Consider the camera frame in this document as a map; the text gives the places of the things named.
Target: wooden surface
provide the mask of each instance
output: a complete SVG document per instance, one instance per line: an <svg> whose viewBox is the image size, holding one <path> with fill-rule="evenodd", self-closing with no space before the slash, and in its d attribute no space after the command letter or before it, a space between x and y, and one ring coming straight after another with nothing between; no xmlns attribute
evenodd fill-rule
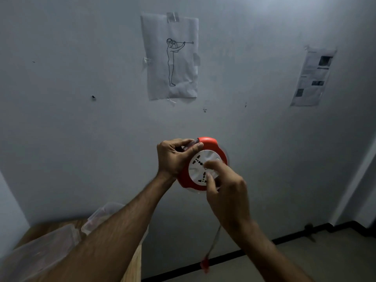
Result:
<svg viewBox="0 0 376 282"><path fill-rule="evenodd" d="M18 242L15 248L22 246L32 240L35 240L49 232L52 232L60 227L67 224L73 224L76 229L80 231L81 240L86 238L86 234L81 232L81 227L87 222L87 219L65 221L65 222L54 222L40 224L28 229L28 231L23 235L21 240ZM33 279L34 282L42 282L45 274L38 276ZM140 282L141 281L141 245L136 249L132 261L130 262L127 271L125 272L121 282Z"/></svg>

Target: finger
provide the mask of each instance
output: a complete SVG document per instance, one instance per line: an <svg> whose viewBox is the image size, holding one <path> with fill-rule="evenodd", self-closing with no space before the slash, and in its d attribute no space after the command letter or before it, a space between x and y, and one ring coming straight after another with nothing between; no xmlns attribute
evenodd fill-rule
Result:
<svg viewBox="0 0 376 282"><path fill-rule="evenodd" d="M209 201L213 199L216 194L218 194L218 191L215 187L213 176L208 172L206 172L206 180L206 199Z"/></svg>
<svg viewBox="0 0 376 282"><path fill-rule="evenodd" d="M183 156L188 160L191 160L191 158L198 153L202 148L204 147L204 144L202 142L196 143L193 147L188 148L186 151L183 152Z"/></svg>
<svg viewBox="0 0 376 282"><path fill-rule="evenodd" d="M230 167L224 164L223 161L220 160L208 160L204 163L204 167L217 171L219 175L223 175L229 170L232 170Z"/></svg>
<svg viewBox="0 0 376 282"><path fill-rule="evenodd" d="M178 147L178 146L185 146L188 143L190 143L191 141L194 141L194 139L191 139L191 138L186 138L186 139L176 138L176 139L172 139L168 142L171 144L171 146L173 146L175 148L175 147Z"/></svg>

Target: drawing of person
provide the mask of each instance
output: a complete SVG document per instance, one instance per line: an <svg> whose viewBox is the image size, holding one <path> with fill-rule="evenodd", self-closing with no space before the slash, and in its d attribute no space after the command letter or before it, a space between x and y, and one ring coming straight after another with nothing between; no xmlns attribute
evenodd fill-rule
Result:
<svg viewBox="0 0 376 282"><path fill-rule="evenodd" d="M175 86L172 83L172 75L174 73L174 53L178 52L185 46L185 42L178 47L177 42L172 39L167 39L167 56L168 56L168 80L170 81L170 86Z"/></svg>

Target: right hand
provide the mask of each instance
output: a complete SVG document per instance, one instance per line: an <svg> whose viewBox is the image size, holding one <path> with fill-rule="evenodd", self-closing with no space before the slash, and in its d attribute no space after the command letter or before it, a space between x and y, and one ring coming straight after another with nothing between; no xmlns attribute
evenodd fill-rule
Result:
<svg viewBox="0 0 376 282"><path fill-rule="evenodd" d="M209 160L204 167L219 174L217 191L213 177L206 173L206 198L211 209L231 237L241 235L251 222L246 182L222 161Z"/></svg>

